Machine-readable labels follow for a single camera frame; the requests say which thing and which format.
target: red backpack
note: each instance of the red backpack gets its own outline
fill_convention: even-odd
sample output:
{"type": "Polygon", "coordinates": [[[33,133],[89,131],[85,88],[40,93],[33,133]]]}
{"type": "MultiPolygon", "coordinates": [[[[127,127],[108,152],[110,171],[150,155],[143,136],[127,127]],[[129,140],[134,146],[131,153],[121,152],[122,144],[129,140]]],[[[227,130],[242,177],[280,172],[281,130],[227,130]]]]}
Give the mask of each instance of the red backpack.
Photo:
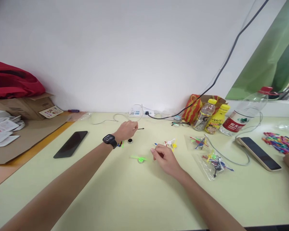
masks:
{"type": "Polygon", "coordinates": [[[29,72],[0,62],[0,99],[41,95],[43,85],[29,72]]]}

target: bottle label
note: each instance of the bottle label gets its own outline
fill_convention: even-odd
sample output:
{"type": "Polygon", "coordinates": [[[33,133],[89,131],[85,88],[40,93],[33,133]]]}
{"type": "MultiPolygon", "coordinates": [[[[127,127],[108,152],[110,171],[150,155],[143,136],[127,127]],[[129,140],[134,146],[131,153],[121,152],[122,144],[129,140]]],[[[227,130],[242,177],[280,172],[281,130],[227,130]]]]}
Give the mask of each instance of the bottle label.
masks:
{"type": "Polygon", "coordinates": [[[206,125],[206,132],[214,134],[216,130],[222,125],[224,119],[211,118],[211,120],[206,125]]]}
{"type": "Polygon", "coordinates": [[[209,118],[210,118],[210,115],[206,115],[206,114],[203,114],[202,112],[199,112],[198,118],[195,121],[193,128],[196,131],[202,131],[205,128],[209,118]]]}
{"type": "Polygon", "coordinates": [[[242,114],[233,111],[233,113],[226,119],[223,123],[223,127],[231,132],[238,132],[244,127],[248,121],[250,121],[253,117],[245,116],[242,114]]]}

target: black cable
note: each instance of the black cable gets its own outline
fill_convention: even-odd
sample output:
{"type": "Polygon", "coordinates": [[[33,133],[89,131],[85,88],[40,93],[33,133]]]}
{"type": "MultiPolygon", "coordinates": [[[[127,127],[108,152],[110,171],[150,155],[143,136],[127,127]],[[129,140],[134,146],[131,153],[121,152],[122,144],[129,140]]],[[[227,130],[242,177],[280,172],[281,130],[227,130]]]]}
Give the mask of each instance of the black cable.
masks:
{"type": "MultiPolygon", "coordinates": [[[[247,27],[252,23],[252,21],[257,17],[257,15],[258,15],[258,14],[260,13],[260,11],[264,8],[264,6],[267,4],[268,1],[269,1],[269,0],[266,0],[266,1],[262,4],[262,6],[259,8],[259,10],[256,12],[256,14],[255,14],[255,15],[252,17],[252,19],[248,22],[248,24],[247,24],[247,25],[240,31],[240,33],[237,35],[237,37],[236,37],[236,39],[235,39],[235,41],[234,41],[234,44],[233,44],[233,46],[232,46],[232,48],[231,48],[231,50],[230,50],[230,53],[229,53],[229,55],[228,55],[228,57],[227,57],[224,65],[222,66],[222,68],[220,69],[219,73],[217,74],[217,76],[216,76],[213,84],[212,84],[207,90],[205,90],[204,93],[202,93],[202,94],[196,99],[196,101],[215,85],[218,77],[220,76],[220,74],[222,73],[223,69],[224,69],[225,66],[227,65],[227,63],[228,63],[228,61],[229,61],[229,59],[230,59],[230,56],[231,56],[231,54],[232,54],[232,52],[233,52],[233,50],[234,50],[235,45],[237,44],[237,41],[238,41],[240,35],[246,30],[246,28],[247,28],[247,27]]],[[[184,111],[185,109],[188,109],[188,108],[191,107],[192,105],[193,105],[193,103],[192,103],[191,105],[189,105],[188,107],[182,109],[179,113],[177,113],[177,114],[175,114],[175,115],[172,115],[172,116],[167,116],[167,117],[164,117],[164,118],[155,118],[155,117],[152,117],[152,116],[149,115],[148,112],[146,112],[146,115],[149,116],[149,117],[151,117],[151,118],[153,118],[153,119],[167,119],[167,118],[170,118],[170,117],[174,117],[174,116],[179,115],[182,111],[184,111]]]]}

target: window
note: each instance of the window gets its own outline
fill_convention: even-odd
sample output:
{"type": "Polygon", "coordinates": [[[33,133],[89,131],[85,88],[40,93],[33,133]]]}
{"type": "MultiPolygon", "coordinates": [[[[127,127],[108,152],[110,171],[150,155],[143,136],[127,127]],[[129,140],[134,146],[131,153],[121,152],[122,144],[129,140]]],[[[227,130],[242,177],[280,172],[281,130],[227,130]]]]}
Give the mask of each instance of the window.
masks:
{"type": "MultiPolygon", "coordinates": [[[[289,0],[273,21],[226,99],[242,100],[262,86],[271,86],[278,93],[289,90],[289,0]]],[[[289,99],[289,96],[286,97],[284,93],[280,99],[289,99]]]]}

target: cardboard box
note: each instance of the cardboard box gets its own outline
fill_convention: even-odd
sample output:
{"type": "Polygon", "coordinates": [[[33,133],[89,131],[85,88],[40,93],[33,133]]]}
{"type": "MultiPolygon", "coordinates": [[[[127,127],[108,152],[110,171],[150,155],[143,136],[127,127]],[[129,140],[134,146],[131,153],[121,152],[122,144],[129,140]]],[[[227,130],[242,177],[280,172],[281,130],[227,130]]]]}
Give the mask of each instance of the cardboard box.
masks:
{"type": "Polygon", "coordinates": [[[39,112],[53,107],[50,96],[52,94],[43,93],[39,96],[0,99],[0,110],[9,112],[12,116],[22,116],[27,120],[43,120],[45,117],[39,112]]]}
{"type": "Polygon", "coordinates": [[[32,148],[36,143],[65,124],[67,116],[67,114],[62,113],[42,121],[25,120],[26,126],[13,133],[13,135],[19,135],[20,137],[7,146],[0,147],[0,164],[5,164],[32,148]]]}

